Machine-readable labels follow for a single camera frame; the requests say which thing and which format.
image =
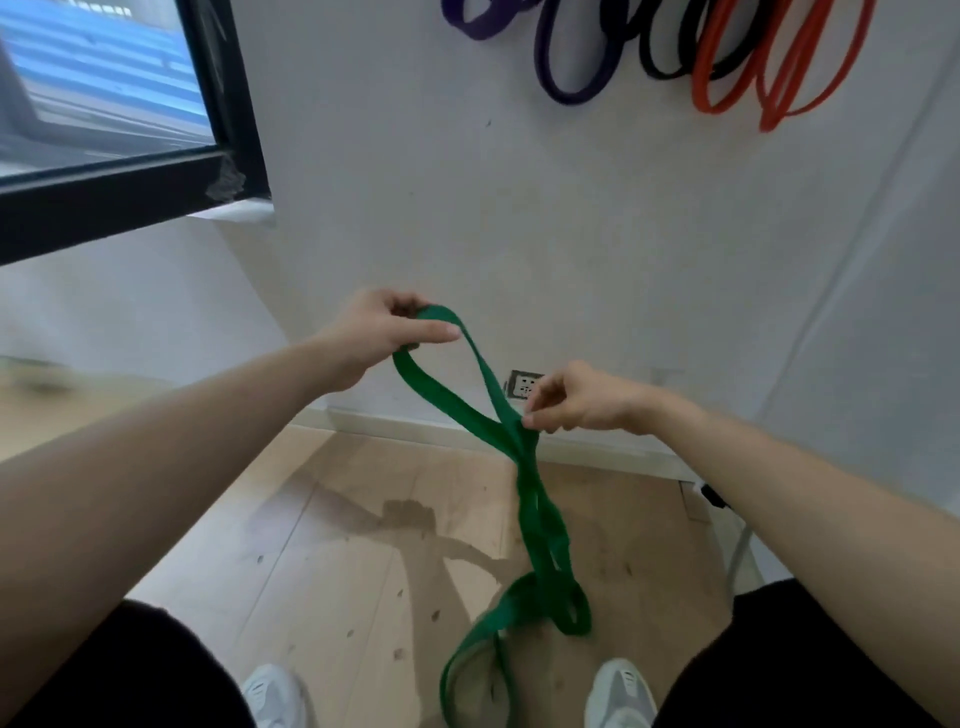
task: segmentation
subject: red resistance band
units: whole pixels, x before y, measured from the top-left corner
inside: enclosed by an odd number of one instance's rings
[[[716,12],[709,18],[704,29],[700,42],[700,52],[697,54],[697,62],[693,68],[693,105],[697,109],[704,113],[723,113],[743,96],[751,81],[756,78],[756,95],[763,109],[763,113],[760,115],[760,130],[771,132],[784,117],[797,116],[819,107],[843,83],[851,68],[853,68],[853,64],[856,62],[860,49],[863,47],[863,42],[867,37],[870,21],[874,16],[876,0],[863,0],[860,17],[857,20],[850,47],[847,49],[847,55],[832,81],[819,96],[799,109],[791,109],[790,105],[796,99],[797,93],[804,82],[806,71],[810,67],[813,55],[820,42],[820,36],[827,25],[830,11],[833,9],[833,0],[815,0],[806,15],[804,24],[794,36],[793,42],[790,43],[790,48],[783,58],[783,63],[780,64],[780,69],[770,92],[767,93],[766,66],[770,59],[770,50],[773,48],[777,32],[792,2],[793,0],[776,0],[777,5],[774,7],[763,40],[750,56],[746,66],[744,66],[743,73],[741,73],[730,93],[714,105],[710,102],[707,92],[710,69],[713,67],[713,59],[720,45],[720,38],[727,28],[727,23],[730,21],[733,8],[737,3],[737,0],[718,0]]]

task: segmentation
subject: shoe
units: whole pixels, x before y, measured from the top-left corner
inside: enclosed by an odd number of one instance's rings
[[[586,728],[650,728],[657,705],[639,671],[628,660],[603,664],[584,709]]]
[[[300,682],[278,665],[261,665],[240,689],[256,728],[306,728],[307,710]]]

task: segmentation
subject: window glass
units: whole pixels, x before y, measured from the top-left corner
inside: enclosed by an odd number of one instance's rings
[[[0,0],[0,177],[213,143],[174,0]]]

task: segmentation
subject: window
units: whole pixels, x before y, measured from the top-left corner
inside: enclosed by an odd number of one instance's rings
[[[228,0],[0,0],[0,264],[253,196]]]

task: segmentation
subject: person's left hand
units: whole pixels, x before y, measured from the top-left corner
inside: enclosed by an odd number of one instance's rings
[[[349,389],[374,364],[407,344],[444,344],[461,331],[443,321],[412,318],[430,302],[416,293],[363,289],[350,297],[336,320],[315,340],[334,362],[331,391]]]

